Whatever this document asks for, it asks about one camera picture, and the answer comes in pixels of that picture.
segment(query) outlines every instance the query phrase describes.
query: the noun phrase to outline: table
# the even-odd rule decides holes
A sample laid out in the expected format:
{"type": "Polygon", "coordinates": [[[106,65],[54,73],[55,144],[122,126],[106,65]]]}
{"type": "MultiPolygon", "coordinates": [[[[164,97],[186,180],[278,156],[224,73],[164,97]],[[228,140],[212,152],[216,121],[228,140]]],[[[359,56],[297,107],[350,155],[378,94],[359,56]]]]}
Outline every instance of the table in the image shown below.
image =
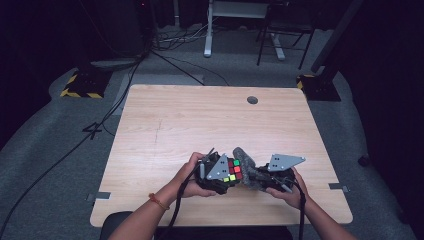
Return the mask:
{"type": "MultiPolygon", "coordinates": [[[[303,156],[297,166],[310,195],[337,222],[352,214],[340,189],[303,93],[298,89],[133,85],[119,123],[91,224],[100,227],[114,212],[133,211],[169,182],[193,151],[214,147],[232,156],[243,148],[257,166],[272,153],[303,156]],[[257,104],[247,102],[249,96],[257,104]]],[[[166,226],[175,208],[166,211],[166,226]]],[[[183,199],[175,226],[289,225],[299,211],[271,195],[242,184],[225,195],[183,199]]]]}
{"type": "MultiPolygon", "coordinates": [[[[265,18],[268,3],[249,2],[225,2],[209,0],[208,30],[206,34],[205,57],[212,56],[212,24],[213,17],[242,17],[242,18],[265,18]]],[[[281,46],[278,34],[271,34],[274,46],[281,46]]],[[[279,60],[286,59],[282,48],[274,48],[279,60]]]]}

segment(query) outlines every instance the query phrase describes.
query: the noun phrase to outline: black chair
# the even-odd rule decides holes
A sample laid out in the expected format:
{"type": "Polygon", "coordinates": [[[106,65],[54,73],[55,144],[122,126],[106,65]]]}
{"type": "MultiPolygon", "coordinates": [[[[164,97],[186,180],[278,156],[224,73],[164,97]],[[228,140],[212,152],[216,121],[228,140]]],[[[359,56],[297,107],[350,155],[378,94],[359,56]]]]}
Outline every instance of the black chair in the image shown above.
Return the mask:
{"type": "Polygon", "coordinates": [[[309,49],[312,37],[315,32],[316,18],[319,11],[316,11],[316,5],[311,0],[286,0],[272,2],[268,5],[265,16],[264,26],[260,29],[256,41],[261,37],[261,47],[259,50],[258,62],[259,66],[262,56],[263,47],[274,47],[283,49],[303,50],[302,60],[298,69],[302,68],[306,53],[309,49]],[[285,46],[264,46],[267,33],[294,35],[298,36],[297,40],[290,47],[285,46]],[[309,34],[308,43],[305,48],[295,48],[296,44],[304,34],[309,34]]]}

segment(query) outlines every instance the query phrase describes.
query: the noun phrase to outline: bracelet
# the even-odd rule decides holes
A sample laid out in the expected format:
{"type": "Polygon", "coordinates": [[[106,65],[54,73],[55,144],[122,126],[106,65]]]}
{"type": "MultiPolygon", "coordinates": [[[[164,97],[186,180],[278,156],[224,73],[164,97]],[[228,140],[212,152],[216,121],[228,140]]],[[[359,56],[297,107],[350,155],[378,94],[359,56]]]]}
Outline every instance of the bracelet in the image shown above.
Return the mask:
{"type": "Polygon", "coordinates": [[[156,199],[155,194],[154,193],[149,193],[149,198],[150,201],[157,203],[161,208],[163,208],[163,210],[169,210],[169,207],[165,207],[165,205],[163,205],[159,200],[156,199]]]}

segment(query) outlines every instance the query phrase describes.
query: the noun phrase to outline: gray carpet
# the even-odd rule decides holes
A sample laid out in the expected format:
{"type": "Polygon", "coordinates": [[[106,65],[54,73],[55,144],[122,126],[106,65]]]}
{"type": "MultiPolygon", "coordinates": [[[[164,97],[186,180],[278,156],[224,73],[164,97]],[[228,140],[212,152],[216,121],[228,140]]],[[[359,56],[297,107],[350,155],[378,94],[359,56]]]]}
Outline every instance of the gray carpet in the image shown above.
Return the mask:
{"type": "MultiPolygon", "coordinates": [[[[286,51],[287,59],[279,61],[273,49],[266,49],[261,65],[256,66],[259,44],[255,43],[254,31],[215,34],[211,58],[203,57],[204,39],[159,53],[208,68],[231,86],[296,87],[296,76],[310,73],[310,66],[330,34],[315,34],[300,71],[298,51],[286,51]]],[[[212,72],[184,62],[174,63],[203,76],[205,85],[225,85],[212,72]]],[[[25,189],[84,138],[82,129],[101,121],[128,71],[113,74],[104,99],[59,97],[73,69],[51,85],[52,101],[18,130],[0,153],[1,223],[25,189]]],[[[184,74],[151,54],[137,69],[135,78],[140,80],[147,75],[184,74]]],[[[343,76],[337,75],[334,83],[342,102],[309,102],[309,106],[340,182],[351,189],[346,198],[353,222],[345,227],[359,239],[415,239],[410,227],[398,220],[396,199],[378,173],[372,166],[363,168],[357,164],[357,159],[367,152],[361,122],[343,76]]],[[[119,115],[111,116],[106,128],[114,133],[119,120],[119,115]]],[[[92,203],[85,198],[98,190],[113,139],[105,131],[97,133],[54,168],[19,204],[3,239],[98,239],[100,229],[89,222],[92,203]]],[[[298,226],[289,229],[297,238],[298,226]]],[[[309,225],[304,239],[318,239],[309,225]]]]}

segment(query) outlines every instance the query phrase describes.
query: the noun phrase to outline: person's right arm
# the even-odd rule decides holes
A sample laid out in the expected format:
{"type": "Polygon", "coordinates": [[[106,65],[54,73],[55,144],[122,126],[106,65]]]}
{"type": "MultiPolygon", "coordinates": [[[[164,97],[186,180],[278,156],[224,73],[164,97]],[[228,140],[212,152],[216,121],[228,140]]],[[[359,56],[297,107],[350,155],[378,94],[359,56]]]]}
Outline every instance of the person's right arm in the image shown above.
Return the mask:
{"type": "MultiPolygon", "coordinates": [[[[317,231],[321,239],[356,239],[351,233],[346,231],[340,224],[334,221],[308,194],[305,182],[302,176],[293,168],[296,180],[306,196],[305,215],[308,217],[312,226],[317,231]]],[[[300,209],[300,192],[294,187],[293,193],[280,192],[273,188],[267,188],[266,192],[275,198],[283,199],[290,206],[300,209]]]]}

